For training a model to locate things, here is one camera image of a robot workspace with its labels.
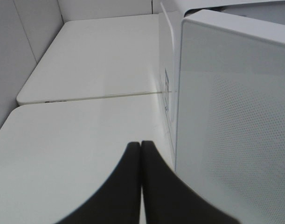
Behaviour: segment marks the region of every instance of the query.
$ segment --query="white table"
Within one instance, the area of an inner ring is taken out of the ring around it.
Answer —
[[[160,94],[25,105],[0,130],[0,223],[49,224],[86,201],[130,141],[173,166]]]
[[[158,91],[158,15],[69,21],[17,96],[20,105]]]

